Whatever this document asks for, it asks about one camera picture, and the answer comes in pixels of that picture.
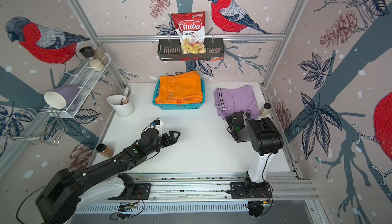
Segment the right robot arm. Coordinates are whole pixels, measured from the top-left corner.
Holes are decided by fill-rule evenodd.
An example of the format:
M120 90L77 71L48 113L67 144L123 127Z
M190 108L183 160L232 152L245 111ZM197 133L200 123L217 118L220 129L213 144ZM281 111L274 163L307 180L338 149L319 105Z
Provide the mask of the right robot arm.
M283 148L283 138L269 117L244 119L245 113L226 117L228 132L237 142L250 142L255 155L245 178L245 190L262 190L267 186L266 173L273 157Z

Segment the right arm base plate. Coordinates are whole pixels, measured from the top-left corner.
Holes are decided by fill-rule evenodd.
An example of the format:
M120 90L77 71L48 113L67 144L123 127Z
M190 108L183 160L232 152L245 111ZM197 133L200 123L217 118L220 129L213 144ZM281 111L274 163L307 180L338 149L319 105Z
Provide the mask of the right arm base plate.
M231 182L230 189L226 191L232 198L267 198L273 197L271 186L268 182L246 183Z

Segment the orange pants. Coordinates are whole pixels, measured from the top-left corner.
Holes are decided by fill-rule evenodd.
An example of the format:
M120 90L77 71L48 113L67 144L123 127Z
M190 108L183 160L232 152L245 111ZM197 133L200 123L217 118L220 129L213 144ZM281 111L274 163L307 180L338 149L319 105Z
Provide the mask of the orange pants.
M202 100L201 77L196 71L176 76L162 76L160 89L157 103L183 99L192 99L194 102Z

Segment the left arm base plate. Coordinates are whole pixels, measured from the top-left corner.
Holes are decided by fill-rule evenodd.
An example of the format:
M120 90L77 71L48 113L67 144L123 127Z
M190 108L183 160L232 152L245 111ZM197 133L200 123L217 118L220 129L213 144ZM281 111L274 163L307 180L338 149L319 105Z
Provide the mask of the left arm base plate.
M123 181L125 187L123 191L115 197L111 197L110 201L125 200L148 200L151 192L152 184L135 183L131 176L126 173L118 174L117 177Z

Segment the purple pants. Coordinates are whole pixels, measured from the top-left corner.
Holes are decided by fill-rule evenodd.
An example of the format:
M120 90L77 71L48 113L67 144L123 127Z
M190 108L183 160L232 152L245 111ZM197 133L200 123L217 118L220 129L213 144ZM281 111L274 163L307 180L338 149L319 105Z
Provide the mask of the purple pants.
M259 118L253 86L245 85L235 89L217 88L213 94L217 113L223 120L235 112L242 111L249 113L251 119Z

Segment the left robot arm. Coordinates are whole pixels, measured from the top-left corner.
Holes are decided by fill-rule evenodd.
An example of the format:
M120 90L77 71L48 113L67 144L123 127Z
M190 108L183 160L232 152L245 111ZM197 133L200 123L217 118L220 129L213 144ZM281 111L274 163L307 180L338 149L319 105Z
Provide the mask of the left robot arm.
M142 132L141 139L119 154L85 169L58 171L36 199L45 224L67 221L76 212L81 195L115 174L131 170L147 161L149 154L177 142L180 132L169 131L159 136L157 129Z

